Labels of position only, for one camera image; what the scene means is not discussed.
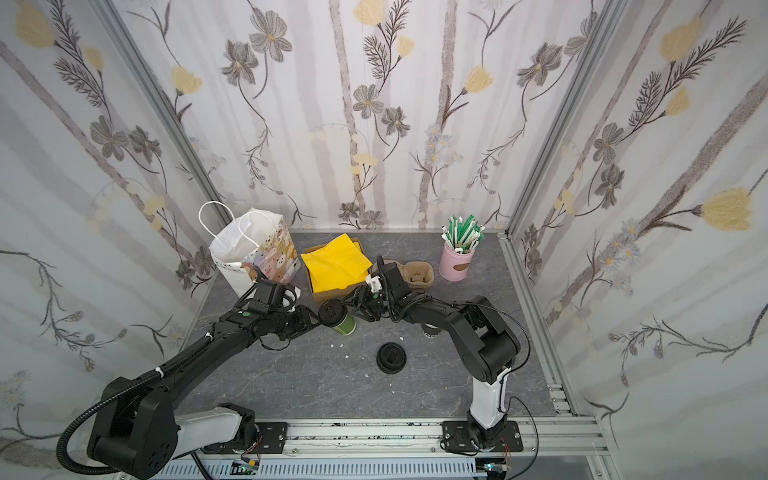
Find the black cup lid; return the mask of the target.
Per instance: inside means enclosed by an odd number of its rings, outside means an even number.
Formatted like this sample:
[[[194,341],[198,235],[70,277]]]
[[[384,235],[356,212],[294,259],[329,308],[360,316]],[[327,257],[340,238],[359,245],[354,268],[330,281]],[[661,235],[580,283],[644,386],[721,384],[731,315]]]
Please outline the black cup lid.
[[[337,328],[346,321],[348,312],[346,305],[341,300],[331,299],[319,307],[317,315],[324,326]]]

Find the black plastic cup lids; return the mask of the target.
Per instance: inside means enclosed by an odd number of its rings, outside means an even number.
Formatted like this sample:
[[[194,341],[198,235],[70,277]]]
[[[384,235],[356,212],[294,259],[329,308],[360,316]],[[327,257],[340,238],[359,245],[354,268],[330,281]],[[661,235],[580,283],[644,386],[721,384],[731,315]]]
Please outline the black plastic cup lids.
[[[388,342],[380,346],[376,354],[376,365],[388,375],[401,372],[407,362],[405,349],[398,343]]]

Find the green paper cup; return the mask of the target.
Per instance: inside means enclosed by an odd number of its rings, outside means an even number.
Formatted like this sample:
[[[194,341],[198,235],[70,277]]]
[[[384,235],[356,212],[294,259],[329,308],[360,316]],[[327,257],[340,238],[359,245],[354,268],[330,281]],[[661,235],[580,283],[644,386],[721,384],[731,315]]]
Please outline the green paper cup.
[[[342,336],[349,336],[356,330],[356,320],[350,313],[345,313],[335,324],[332,329]]]

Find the black paper cup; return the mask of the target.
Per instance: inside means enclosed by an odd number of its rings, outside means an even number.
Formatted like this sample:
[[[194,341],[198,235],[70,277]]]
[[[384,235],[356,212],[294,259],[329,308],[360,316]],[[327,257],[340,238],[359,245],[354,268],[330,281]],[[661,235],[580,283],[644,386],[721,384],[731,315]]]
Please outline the black paper cup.
[[[441,332],[441,330],[438,327],[431,324],[422,324],[421,329],[424,332],[424,334],[429,338],[435,338]]]

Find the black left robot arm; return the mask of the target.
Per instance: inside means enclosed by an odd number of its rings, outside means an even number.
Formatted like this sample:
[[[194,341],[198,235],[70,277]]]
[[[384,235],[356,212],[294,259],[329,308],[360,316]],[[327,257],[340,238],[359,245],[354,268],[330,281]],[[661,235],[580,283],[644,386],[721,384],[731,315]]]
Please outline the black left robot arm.
[[[299,290],[259,274],[234,306],[206,333],[165,363],[134,379],[109,383],[99,402],[60,435],[56,459],[86,476],[118,472],[139,479],[158,474],[171,460],[211,445],[250,450],[262,438],[253,410],[231,403],[179,416],[183,400],[217,368],[263,337],[285,344],[320,324],[299,304]]]

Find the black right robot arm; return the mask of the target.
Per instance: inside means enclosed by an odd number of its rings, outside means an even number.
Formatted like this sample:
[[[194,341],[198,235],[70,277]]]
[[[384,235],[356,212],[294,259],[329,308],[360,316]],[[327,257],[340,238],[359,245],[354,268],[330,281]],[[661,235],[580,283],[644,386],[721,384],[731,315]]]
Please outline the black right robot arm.
[[[467,447],[443,449],[461,455],[489,451],[502,439],[508,423],[506,390],[513,372],[521,368],[517,356],[530,357],[531,341],[520,328],[526,344],[522,345],[509,323],[514,318],[494,307],[484,296],[468,301],[449,302],[425,291],[411,288],[394,263],[376,259],[363,285],[343,299],[359,318],[376,322],[418,325],[428,335],[446,333],[469,375],[473,378],[472,401],[467,413]]]

